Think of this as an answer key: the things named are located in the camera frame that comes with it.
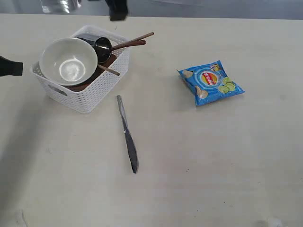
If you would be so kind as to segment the black metal cup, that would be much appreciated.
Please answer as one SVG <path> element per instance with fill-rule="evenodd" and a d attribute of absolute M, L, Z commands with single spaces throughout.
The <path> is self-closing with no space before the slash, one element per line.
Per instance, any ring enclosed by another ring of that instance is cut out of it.
<path fill-rule="evenodd" d="M 112 44 L 106 37 L 100 37 L 94 42 L 93 49 L 95 50 L 98 62 L 106 62 L 111 55 Z"/>

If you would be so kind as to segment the silver table knife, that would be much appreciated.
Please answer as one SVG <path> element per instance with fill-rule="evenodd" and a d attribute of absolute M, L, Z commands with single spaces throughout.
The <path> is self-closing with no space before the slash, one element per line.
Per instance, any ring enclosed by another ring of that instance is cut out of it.
<path fill-rule="evenodd" d="M 127 150 L 128 150 L 128 156 L 130 159 L 130 164 L 131 164 L 133 173 L 136 174 L 138 171 L 138 165 L 139 165 L 136 147 L 135 147 L 133 138 L 130 134 L 130 131 L 129 131 L 129 128 L 127 125 L 126 114 L 125 114 L 125 109 L 123 106 L 122 98 L 120 95 L 117 95 L 116 98 L 117 98 L 119 112 L 120 112 L 120 116 L 121 116 L 122 124 L 123 124 L 123 128 L 124 128 L 124 135 L 125 135 L 125 141 L 126 141 L 126 146 L 127 146 Z"/>

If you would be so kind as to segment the blue potato chips bag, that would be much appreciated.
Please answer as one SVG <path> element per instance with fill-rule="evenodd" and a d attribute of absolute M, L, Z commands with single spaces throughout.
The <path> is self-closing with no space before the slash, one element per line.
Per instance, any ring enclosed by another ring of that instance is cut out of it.
<path fill-rule="evenodd" d="M 178 73 L 194 94 L 196 106 L 245 93 L 228 77 L 220 61 L 179 70 Z"/>

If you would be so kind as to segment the brown wooden spoon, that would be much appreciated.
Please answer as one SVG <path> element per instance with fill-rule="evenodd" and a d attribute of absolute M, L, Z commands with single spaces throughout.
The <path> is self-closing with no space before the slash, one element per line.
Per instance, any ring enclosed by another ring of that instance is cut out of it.
<path fill-rule="evenodd" d="M 140 45 L 145 45 L 146 41 L 145 40 L 139 40 L 139 41 L 129 41 L 129 42 L 125 42 L 122 44 L 118 44 L 116 46 L 113 46 L 111 48 L 111 51 L 115 51 L 118 49 L 122 49 L 122 48 L 126 48 L 126 47 L 132 47 L 132 46 L 140 46 Z"/>

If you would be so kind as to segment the brown wooden chopstick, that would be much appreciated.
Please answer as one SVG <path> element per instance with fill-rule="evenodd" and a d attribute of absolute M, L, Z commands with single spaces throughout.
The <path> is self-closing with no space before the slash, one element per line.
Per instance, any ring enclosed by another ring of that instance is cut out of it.
<path fill-rule="evenodd" d="M 117 72 L 117 71 L 115 71 L 115 70 L 109 69 L 109 68 L 107 68 L 107 67 L 105 67 L 105 66 L 102 66 L 102 65 L 100 65 L 100 64 L 98 64 L 98 67 L 99 67 L 100 69 L 102 69 L 102 70 L 105 70 L 105 71 L 108 71 L 108 72 L 110 72 L 110 73 L 113 73 L 113 74 L 115 74 L 115 75 L 117 75 L 117 76 L 120 76 L 120 73 Z"/>
<path fill-rule="evenodd" d="M 142 35 L 142 36 L 140 36 L 140 37 L 138 37 L 138 38 L 135 38 L 135 39 L 133 39 L 133 40 L 130 40 L 130 41 L 144 40 L 145 38 L 148 38 L 148 37 L 150 37 L 150 36 L 152 36 L 152 35 L 154 35 L 154 32 L 147 33 L 147 34 L 145 34 L 145 35 Z"/>

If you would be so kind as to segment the dark object beyond table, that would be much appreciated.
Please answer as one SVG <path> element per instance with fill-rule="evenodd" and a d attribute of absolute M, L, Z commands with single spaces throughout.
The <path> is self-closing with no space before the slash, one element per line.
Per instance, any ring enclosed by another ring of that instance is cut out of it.
<path fill-rule="evenodd" d="M 128 15 L 127 0 L 105 0 L 109 7 L 110 21 L 124 21 Z"/>

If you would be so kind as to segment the white ceramic bowl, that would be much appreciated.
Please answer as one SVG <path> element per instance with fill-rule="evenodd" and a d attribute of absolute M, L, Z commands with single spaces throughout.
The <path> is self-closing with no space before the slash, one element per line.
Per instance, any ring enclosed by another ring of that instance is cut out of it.
<path fill-rule="evenodd" d="M 62 86 L 75 86 L 88 80 L 98 65 L 93 47 L 78 38 L 62 38 L 49 44 L 39 58 L 43 75 Z"/>

